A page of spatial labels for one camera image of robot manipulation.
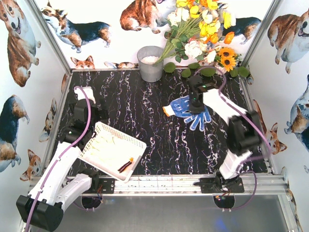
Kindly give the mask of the blue dotted glove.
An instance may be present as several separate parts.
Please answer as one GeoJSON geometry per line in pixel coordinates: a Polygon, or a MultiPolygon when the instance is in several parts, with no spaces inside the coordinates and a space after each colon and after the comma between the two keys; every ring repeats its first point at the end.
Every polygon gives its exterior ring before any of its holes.
{"type": "Polygon", "coordinates": [[[163,111],[166,116],[190,117],[192,114],[189,112],[189,96],[172,100],[168,106],[163,106],[163,111]]]}
{"type": "Polygon", "coordinates": [[[185,124],[190,124],[189,129],[192,131],[195,131],[196,129],[199,129],[199,131],[204,131],[205,123],[211,122],[211,116],[207,107],[205,106],[204,111],[185,118],[184,122],[185,124]]]}

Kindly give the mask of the cream glove red cuff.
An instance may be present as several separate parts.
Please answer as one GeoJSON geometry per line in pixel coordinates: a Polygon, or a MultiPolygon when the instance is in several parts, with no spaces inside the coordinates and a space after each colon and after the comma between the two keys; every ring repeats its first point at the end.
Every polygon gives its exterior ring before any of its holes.
{"type": "Polygon", "coordinates": [[[129,142],[116,136],[96,139],[91,145],[88,155],[112,167],[118,173],[125,171],[134,162],[129,142]]]}

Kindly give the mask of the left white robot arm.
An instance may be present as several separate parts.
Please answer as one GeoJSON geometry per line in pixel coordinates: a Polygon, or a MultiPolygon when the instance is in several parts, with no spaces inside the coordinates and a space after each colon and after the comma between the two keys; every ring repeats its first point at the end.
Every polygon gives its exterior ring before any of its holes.
{"type": "Polygon", "coordinates": [[[66,186],[62,186],[70,167],[81,155],[86,143],[95,136],[95,123],[108,118],[106,110],[98,107],[93,97],[80,99],[70,107],[73,124],[66,128],[53,159],[29,194],[19,196],[16,201],[26,224],[25,231],[30,226],[55,231],[64,212],[82,193],[99,188],[98,173],[89,169],[81,170],[66,186]]]}

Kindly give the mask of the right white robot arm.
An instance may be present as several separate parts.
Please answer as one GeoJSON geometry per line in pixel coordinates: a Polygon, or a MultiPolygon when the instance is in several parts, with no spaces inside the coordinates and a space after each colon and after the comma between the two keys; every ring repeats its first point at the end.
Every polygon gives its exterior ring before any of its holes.
{"type": "Polygon", "coordinates": [[[223,179],[228,180],[239,175],[243,163],[262,143],[259,116],[256,111],[247,111],[234,104],[219,92],[214,83],[203,82],[200,76],[192,76],[189,85],[189,112],[197,122],[207,119],[203,113],[207,107],[216,112],[228,125],[227,153],[219,172],[223,179]]]}

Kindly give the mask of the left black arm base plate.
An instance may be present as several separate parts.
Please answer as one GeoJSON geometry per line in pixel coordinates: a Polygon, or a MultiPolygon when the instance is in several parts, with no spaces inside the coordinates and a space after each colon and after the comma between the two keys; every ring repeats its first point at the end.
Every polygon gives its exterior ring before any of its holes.
{"type": "Polygon", "coordinates": [[[96,193],[99,194],[113,194],[115,187],[115,179],[114,178],[99,178],[98,188],[96,189],[96,193]]]}

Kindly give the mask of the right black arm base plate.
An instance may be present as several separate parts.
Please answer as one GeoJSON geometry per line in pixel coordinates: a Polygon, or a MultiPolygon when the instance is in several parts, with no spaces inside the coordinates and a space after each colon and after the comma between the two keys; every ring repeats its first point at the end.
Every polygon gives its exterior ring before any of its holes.
{"type": "Polygon", "coordinates": [[[244,193],[245,191],[242,179],[239,176],[227,180],[218,176],[200,178],[193,185],[199,186],[202,193],[244,193]]]}

